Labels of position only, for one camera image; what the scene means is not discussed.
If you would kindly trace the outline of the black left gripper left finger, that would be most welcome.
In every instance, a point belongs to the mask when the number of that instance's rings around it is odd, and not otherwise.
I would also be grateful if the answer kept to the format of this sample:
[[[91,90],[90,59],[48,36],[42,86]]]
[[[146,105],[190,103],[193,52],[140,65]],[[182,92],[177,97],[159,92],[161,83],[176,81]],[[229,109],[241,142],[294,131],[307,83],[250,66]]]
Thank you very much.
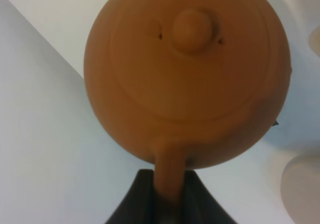
[[[154,188],[151,169],[141,169],[126,196],[113,212],[106,224],[150,224],[154,217]]]

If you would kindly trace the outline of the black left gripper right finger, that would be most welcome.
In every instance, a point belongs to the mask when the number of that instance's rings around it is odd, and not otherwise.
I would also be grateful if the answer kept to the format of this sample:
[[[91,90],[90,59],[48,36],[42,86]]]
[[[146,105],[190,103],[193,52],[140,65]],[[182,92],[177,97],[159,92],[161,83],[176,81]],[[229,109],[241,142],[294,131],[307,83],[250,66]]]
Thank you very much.
[[[185,173],[182,223],[236,224],[206,189],[195,171]]]

